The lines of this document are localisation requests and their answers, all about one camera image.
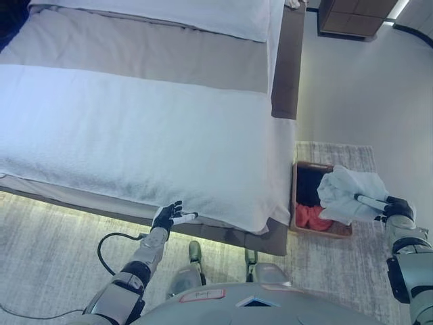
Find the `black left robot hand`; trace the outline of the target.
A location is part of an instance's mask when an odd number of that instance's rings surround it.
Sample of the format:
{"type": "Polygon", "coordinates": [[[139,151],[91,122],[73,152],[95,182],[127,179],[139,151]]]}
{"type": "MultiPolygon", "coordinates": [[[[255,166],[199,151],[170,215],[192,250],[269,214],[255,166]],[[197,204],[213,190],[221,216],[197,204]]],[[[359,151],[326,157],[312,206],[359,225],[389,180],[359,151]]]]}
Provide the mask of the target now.
{"type": "Polygon", "coordinates": [[[183,202],[178,200],[168,206],[158,208],[152,220],[152,231],[155,228],[162,228],[166,231],[166,238],[169,238],[170,231],[174,225],[188,223],[197,217],[197,212],[184,212],[183,202]]]}

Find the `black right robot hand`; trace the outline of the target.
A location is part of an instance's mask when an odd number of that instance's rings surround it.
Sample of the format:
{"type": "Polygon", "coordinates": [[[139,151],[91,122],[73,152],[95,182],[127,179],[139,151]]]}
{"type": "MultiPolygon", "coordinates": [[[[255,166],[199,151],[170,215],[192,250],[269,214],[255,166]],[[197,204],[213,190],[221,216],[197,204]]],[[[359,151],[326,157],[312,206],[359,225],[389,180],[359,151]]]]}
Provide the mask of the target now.
{"type": "Polygon", "coordinates": [[[354,199],[378,211],[374,219],[375,221],[386,223],[389,217],[395,215],[401,215],[415,221],[413,209],[409,206],[409,203],[402,198],[388,196],[385,201],[382,201],[361,194],[355,194],[354,199]]]}

